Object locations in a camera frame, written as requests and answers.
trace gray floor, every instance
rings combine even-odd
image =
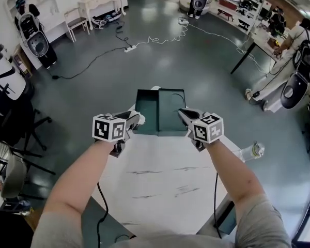
[[[129,0],[127,15],[121,18],[125,21],[123,35],[130,38],[131,44],[147,41],[148,36],[172,39],[181,31],[179,16],[178,5],[168,0]],[[210,14],[190,21],[237,43],[246,39],[242,32]],[[60,38],[54,43],[58,62],[50,72],[72,76],[97,55],[124,47],[125,43],[115,38],[115,27],[112,24],[104,30],[93,30],[89,36],[80,30],[76,32],[76,43]],[[253,53],[264,69],[268,69],[269,57],[260,49]],[[180,42],[140,45],[128,54],[122,50],[108,53],[72,80],[54,81],[46,70],[39,70],[33,77],[36,87],[33,104],[52,117],[53,122],[38,129],[48,151],[44,158],[34,161],[58,175],[52,177],[34,170],[33,181],[50,189],[58,176],[90,146],[94,115],[128,109],[135,102],[138,89],[154,85],[182,88],[187,106],[215,112],[224,118],[226,136],[239,147],[247,147],[255,140],[265,144],[265,156],[248,165],[293,236],[310,195],[310,163],[301,134],[306,108],[300,106],[272,114],[249,105],[243,97],[244,89],[262,74],[252,61],[246,60],[230,75],[240,58],[230,42],[189,27]],[[30,149],[40,151],[34,143]],[[85,247],[97,245],[96,223],[102,215],[103,210],[91,199],[83,215]],[[110,218],[101,225],[100,232],[106,247],[126,231]]]

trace water bottle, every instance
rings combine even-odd
[[[240,159],[243,162],[261,158],[264,155],[265,147],[262,143],[254,142],[253,145],[240,150]]]
[[[19,205],[22,206],[22,207],[21,207],[21,211],[20,211],[20,212],[22,213],[22,215],[24,215],[24,216],[29,215],[30,209],[31,209],[31,203],[30,203],[30,201],[21,200],[21,201],[19,201]]]

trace shoe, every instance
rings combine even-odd
[[[267,108],[268,103],[269,103],[268,100],[264,101],[263,106],[262,106],[262,110],[263,110],[263,111],[267,111],[267,110],[268,110],[268,108]]]
[[[252,90],[249,89],[249,88],[247,88],[246,91],[245,91],[245,93],[244,93],[244,98],[245,98],[247,101],[249,101],[249,100],[251,100],[252,97],[253,97],[253,95],[252,95]]]

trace table surface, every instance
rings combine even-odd
[[[221,141],[233,152],[239,148]],[[99,180],[109,214],[137,236],[196,234],[213,214],[216,171],[187,137],[131,134]],[[227,192],[219,179],[217,206]],[[92,197],[104,208],[95,188]]]
[[[268,54],[273,60],[278,61],[278,59],[273,55],[274,49],[268,45],[268,40],[270,38],[276,39],[279,44],[284,42],[283,38],[274,38],[269,32],[263,28],[255,28],[252,30],[252,39],[255,44],[259,46],[266,54]]]

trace black chair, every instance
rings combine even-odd
[[[31,101],[27,96],[21,96],[18,100],[15,100],[7,115],[0,116],[0,141],[13,147],[21,138],[25,138],[23,150],[11,149],[22,155],[41,157],[39,154],[27,151],[27,145],[32,135],[42,150],[47,150],[47,147],[41,143],[35,129],[46,121],[51,123],[52,119],[46,117],[35,122],[36,114],[40,114],[40,111],[33,109]]]

